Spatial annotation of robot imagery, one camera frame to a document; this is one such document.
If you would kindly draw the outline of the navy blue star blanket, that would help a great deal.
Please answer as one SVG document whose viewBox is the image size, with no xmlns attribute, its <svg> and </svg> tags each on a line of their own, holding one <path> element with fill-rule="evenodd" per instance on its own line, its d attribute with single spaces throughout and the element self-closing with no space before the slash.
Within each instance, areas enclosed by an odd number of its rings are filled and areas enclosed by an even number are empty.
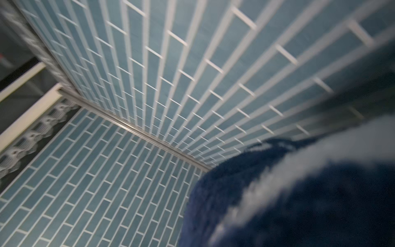
<svg viewBox="0 0 395 247">
<path fill-rule="evenodd" d="M 181 247 L 394 244 L 394 115 L 248 147 L 196 183 L 179 237 Z"/>
</svg>

